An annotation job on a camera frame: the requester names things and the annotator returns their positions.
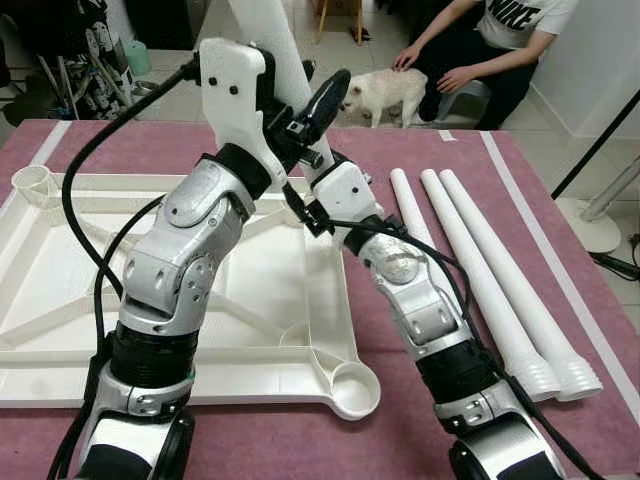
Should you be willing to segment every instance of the maroon table mat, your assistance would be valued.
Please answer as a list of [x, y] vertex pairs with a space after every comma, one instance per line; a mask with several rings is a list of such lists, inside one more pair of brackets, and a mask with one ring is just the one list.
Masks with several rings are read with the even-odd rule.
[[[47, 165], [64, 171], [73, 155], [104, 122], [74, 122]], [[27, 165], [55, 121], [24, 122], [0, 151], [0, 199], [13, 172]], [[436, 245], [451, 253], [418, 175], [425, 168], [453, 169], [517, 259], [574, 348], [604, 385], [593, 398], [542, 408], [599, 472], [629, 473], [639, 467], [638, 425], [600, 357], [549, 271], [500, 181], [478, 132], [340, 129], [332, 146], [373, 178], [373, 190], [388, 213], [397, 206], [389, 172], [405, 169]], [[504, 159], [561, 261], [598, 321], [634, 385], [638, 385], [638, 337], [579, 241], [507, 133], [495, 133]], [[187, 174], [202, 152], [216, 151], [207, 124], [134, 122], [109, 139], [82, 172]], [[391, 479], [454, 478], [447, 451], [453, 438], [432, 412], [431, 396], [405, 353], [389, 307], [352, 256], [345, 254], [349, 301], [362, 360], [380, 379], [377, 411], [355, 423], [338, 419], [322, 405], [193, 407], [196, 435], [187, 478]], [[483, 337], [491, 344], [477, 310]], [[0, 411], [0, 465], [8, 478], [43, 478], [73, 410]], [[577, 474], [561, 456], [570, 476]]]

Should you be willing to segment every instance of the black cable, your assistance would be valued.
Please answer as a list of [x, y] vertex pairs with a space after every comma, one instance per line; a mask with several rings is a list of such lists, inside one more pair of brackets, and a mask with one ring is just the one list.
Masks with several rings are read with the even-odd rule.
[[611, 266], [607, 265], [604, 262], [601, 262], [600, 260], [598, 260], [597, 258], [591, 257], [593, 258], [593, 262], [598, 265], [599, 267], [604, 268], [605, 270], [610, 271], [611, 273], [613, 273], [615, 276], [620, 277], [623, 280], [626, 280], [627, 282], [637, 282], [638, 279], [637, 278], [633, 278], [633, 277], [628, 277], [626, 275], [623, 275], [622, 273], [616, 271], [614, 268], [612, 268]]
[[640, 268], [640, 265], [638, 265], [638, 258], [636, 257], [636, 250], [638, 249], [638, 245], [640, 245], [640, 241], [635, 245], [633, 243], [631, 244], [631, 260], [633, 260], [633, 264], [636, 267]]
[[[469, 306], [471, 304], [471, 288], [469, 286], [469, 276], [467, 272], [462, 268], [462, 266], [454, 259], [443, 255], [438, 252], [434, 248], [430, 247], [426, 243], [421, 242], [420, 240], [413, 238], [411, 235], [403, 234], [397, 230], [392, 230], [391, 228], [378, 227], [374, 225], [363, 224], [359, 222], [345, 222], [342, 220], [328, 220], [328, 223], [334, 227], [342, 227], [342, 228], [355, 228], [360, 230], [368, 230], [370, 232], [382, 233], [384, 235], [388, 235], [393, 238], [397, 238], [398, 240], [402, 240], [403, 242], [408, 243], [409, 245], [413, 245], [418, 250], [424, 252], [427, 256], [432, 258], [436, 264], [442, 269], [447, 281], [451, 284], [451, 288], [453, 289], [453, 293], [456, 296], [456, 300], [460, 304], [460, 308], [462, 309], [462, 316], [467, 323], [469, 324], [469, 328], [471, 332], [478, 337], [478, 341], [480, 341], [480, 337], [478, 335], [478, 330], [476, 329], [473, 321], [471, 319], [471, 315], [469, 314]], [[445, 263], [448, 263], [452, 267], [456, 268], [460, 275], [462, 276], [462, 281], [464, 284], [464, 295], [460, 292], [460, 288], [458, 284], [451, 275], [451, 271], [447, 268]]]
[[[109, 265], [109, 262], [115, 255], [118, 250], [118, 246], [124, 239], [124, 237], [129, 233], [129, 231], [133, 228], [133, 226], [138, 223], [145, 215], [147, 215], [151, 210], [160, 205], [160, 202], [164, 198], [160, 196], [155, 198], [151, 202], [147, 203], [144, 207], [136, 212], [136, 214], [129, 219], [129, 221], [118, 231], [116, 236], [113, 238], [107, 251], [104, 255], [104, 265]], [[104, 312], [102, 309], [102, 284], [104, 282], [105, 270], [101, 267], [98, 270], [98, 274], [96, 275], [95, 282], [93, 284], [93, 309], [96, 317], [96, 332], [98, 336], [102, 335], [104, 337]], [[98, 356], [106, 359], [108, 356], [108, 352], [100, 351], [98, 349]], [[94, 368], [90, 370], [90, 374], [99, 375], [100, 369]], [[63, 447], [66, 453], [63, 455], [60, 461], [60, 470], [58, 473], [59, 478], [66, 478], [67, 473], [69, 471], [69, 466], [71, 464], [71, 459], [73, 457], [73, 451], [80, 437], [80, 433], [82, 432], [82, 428], [84, 424], [87, 422], [89, 415], [91, 414], [91, 410], [93, 409], [93, 403], [96, 398], [96, 387], [98, 386], [98, 379], [87, 379], [87, 384], [93, 387], [90, 387], [90, 391], [85, 397], [88, 397], [85, 400], [85, 403], [82, 405], [80, 411], [76, 415], [73, 423], [69, 427], [67, 431], [67, 435], [63, 439], [63, 443], [65, 446]]]
[[92, 357], [89, 368], [89, 374], [87, 375], [87, 385], [85, 387], [85, 401], [76, 414], [76, 417], [72, 424], [67, 429], [65, 437], [58, 446], [58, 450], [53, 458], [49, 473], [47, 475], [48, 480], [55, 480], [56, 477], [64, 478], [69, 469], [69, 464], [73, 456], [73, 450], [77, 444], [78, 438], [84, 428], [86, 421], [91, 414], [93, 403], [96, 396], [98, 375], [100, 373], [99, 366], [106, 362], [110, 352], [107, 352], [104, 334], [104, 318], [102, 312], [102, 282], [106, 276], [111, 285], [113, 286], [118, 297], [122, 297], [122, 285], [117, 276], [113, 273], [109, 267], [109, 260], [115, 253], [118, 244], [122, 241], [122, 238], [133, 227], [133, 225], [142, 218], [146, 212], [157, 206], [160, 202], [160, 198], [157, 198], [143, 207], [127, 224], [118, 232], [118, 235], [113, 239], [107, 254], [103, 259], [97, 250], [93, 247], [90, 240], [80, 226], [78, 219], [73, 209], [73, 202], [71, 200], [71, 189], [73, 186], [73, 180], [75, 175], [80, 170], [80, 167], [84, 161], [91, 155], [91, 153], [100, 146], [108, 137], [115, 133], [120, 127], [126, 124], [129, 120], [134, 118], [138, 113], [151, 105], [158, 98], [165, 95], [169, 90], [176, 86], [181, 80], [198, 80], [199, 79], [199, 61], [197, 55], [194, 59], [180, 67], [180, 69], [171, 75], [167, 80], [158, 86], [153, 92], [143, 97], [136, 104], [127, 108], [122, 112], [115, 120], [109, 123], [104, 129], [98, 132], [74, 157], [69, 164], [67, 171], [65, 172], [64, 180], [62, 183], [62, 205], [67, 222], [71, 231], [80, 242], [80, 245], [84, 248], [87, 254], [91, 257], [94, 263], [98, 266], [98, 274], [94, 283], [94, 309], [96, 312], [96, 355]]
[[[89, 257], [91, 257], [91, 259], [99, 268], [103, 267], [103, 259], [98, 251], [93, 247], [91, 241], [82, 231], [82, 227], [80, 226], [80, 223], [78, 222], [76, 214], [73, 210], [73, 203], [71, 201], [71, 188], [73, 186], [73, 179], [75, 178], [78, 170], [80, 170], [80, 167], [87, 159], [87, 157], [89, 157], [89, 155], [91, 155], [91, 153], [93, 153], [93, 151], [98, 148], [102, 142], [109, 138], [125, 123], [134, 118], [137, 114], [142, 112], [153, 102], [155, 102], [158, 98], [162, 97], [165, 93], [175, 87], [181, 80], [186, 78], [186, 76], [190, 74], [189, 68], [193, 67], [192, 63], [180, 67], [180, 70], [178, 70], [167, 80], [162, 82], [162, 84], [160, 84], [158, 88], [153, 90], [148, 95], [144, 96], [138, 103], [135, 103], [131, 107], [127, 108], [124, 112], [118, 115], [115, 120], [109, 123], [109, 125], [98, 132], [96, 136], [94, 136], [84, 147], [82, 147], [82, 150], [80, 150], [80, 152], [74, 157], [74, 159], [69, 164], [67, 171], [65, 172], [64, 180], [62, 182], [62, 206], [64, 208], [65, 217], [73, 234], [80, 242], [80, 245], [82, 245], [82, 248], [84, 248]], [[113, 273], [108, 265], [105, 269], [105, 275], [107, 276], [109, 282], [111, 282], [111, 285], [113, 285], [116, 294], [121, 297], [122, 285], [120, 284], [118, 277]]]
[[532, 418], [536, 419], [540, 423], [540, 425], [542, 425], [542, 427], [547, 431], [549, 436], [553, 439], [553, 441], [560, 448], [560, 450], [562, 450], [562, 452], [566, 455], [566, 457], [571, 461], [571, 463], [573, 463], [582, 473], [584, 473], [587, 476], [587, 478], [589, 478], [589, 480], [604, 480], [602, 476], [600, 476], [598, 473], [596, 473], [593, 470], [593, 468], [591, 468], [589, 463], [584, 459], [584, 457], [580, 454], [580, 452], [578, 452], [576, 448], [573, 445], [571, 445], [571, 442], [569, 442], [569, 440], [567, 440], [558, 430], [556, 430], [556, 428], [551, 424], [551, 422], [549, 422], [549, 420], [544, 416], [544, 414], [538, 408], [538, 406], [533, 402], [533, 400], [531, 400], [531, 397], [529, 397], [529, 395], [524, 390], [524, 388], [522, 388], [522, 385], [520, 385], [520, 382], [516, 378], [511, 377], [504, 370], [504, 368], [493, 358], [493, 355], [491, 355], [491, 352], [489, 352], [486, 349], [486, 347], [483, 345], [482, 340], [480, 339], [480, 336], [478, 335], [478, 332], [475, 328], [475, 325], [471, 320], [471, 316], [469, 315], [468, 302], [460, 301], [461, 299], [460, 290], [458, 289], [458, 286], [456, 285], [456, 283], [453, 281], [453, 277], [451, 276], [451, 273], [448, 271], [447, 267], [444, 265], [444, 262], [446, 262], [456, 266], [456, 268], [460, 270], [460, 272], [463, 274], [465, 289], [468, 293], [470, 290], [469, 277], [464, 271], [464, 268], [462, 268], [462, 266], [460, 266], [458, 262], [446, 257], [445, 255], [442, 255], [440, 252], [437, 252], [436, 250], [424, 244], [423, 242], [413, 238], [411, 235], [405, 234], [396, 230], [376, 227], [376, 226], [372, 226], [364, 223], [343, 222], [340, 220], [329, 220], [328, 223], [330, 225], [333, 225], [334, 227], [355, 228], [360, 230], [368, 230], [370, 232], [382, 233], [384, 235], [397, 238], [398, 240], [402, 240], [410, 245], [413, 245], [414, 247], [422, 250], [430, 258], [433, 258], [433, 260], [438, 264], [438, 266], [442, 268], [444, 274], [447, 277], [447, 280], [451, 283], [451, 287], [453, 288], [454, 293], [458, 298], [458, 301], [460, 302], [460, 307], [463, 310], [463, 316], [467, 317], [466, 318], [467, 323], [469, 325], [469, 328], [475, 335], [478, 345], [492, 359], [492, 363], [496, 372], [500, 377], [502, 377], [509, 384], [514, 394], [518, 398], [518, 400], [522, 403], [523, 408], [527, 411], [527, 413]]

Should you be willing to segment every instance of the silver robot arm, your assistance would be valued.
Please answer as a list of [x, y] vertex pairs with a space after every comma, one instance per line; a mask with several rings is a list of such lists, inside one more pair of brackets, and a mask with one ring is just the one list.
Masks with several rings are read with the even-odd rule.
[[[193, 433], [184, 406], [207, 295], [253, 201], [272, 188], [284, 192], [314, 234], [329, 230], [337, 247], [370, 269], [437, 417], [458, 439], [450, 459], [459, 479], [564, 478], [455, 300], [434, 285], [432, 260], [385, 234], [332, 226], [331, 219], [391, 228], [361, 170], [332, 153], [323, 136], [348, 72], [311, 97], [280, 1], [230, 5], [247, 45], [212, 39], [200, 47], [203, 108], [220, 151], [201, 159], [164, 200], [127, 259], [113, 357], [100, 373], [79, 477], [182, 478]], [[312, 186], [311, 203], [287, 183], [298, 163]]]

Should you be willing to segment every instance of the person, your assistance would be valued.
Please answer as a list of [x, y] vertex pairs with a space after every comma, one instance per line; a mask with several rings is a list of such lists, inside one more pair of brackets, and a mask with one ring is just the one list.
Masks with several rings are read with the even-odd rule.
[[443, 94], [479, 79], [492, 94], [476, 128], [498, 130], [524, 99], [538, 59], [578, 4], [578, 0], [486, 0], [475, 30], [447, 30], [481, 1], [454, 0], [394, 59], [394, 70], [413, 67], [428, 77], [415, 124], [436, 118]]

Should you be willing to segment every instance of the text on t-shirt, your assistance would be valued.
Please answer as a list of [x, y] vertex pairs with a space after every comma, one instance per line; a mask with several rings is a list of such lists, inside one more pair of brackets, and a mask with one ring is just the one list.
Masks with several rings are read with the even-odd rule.
[[493, 0], [489, 5], [489, 12], [504, 26], [522, 31], [533, 16], [540, 13], [540, 9], [528, 7], [515, 0]]

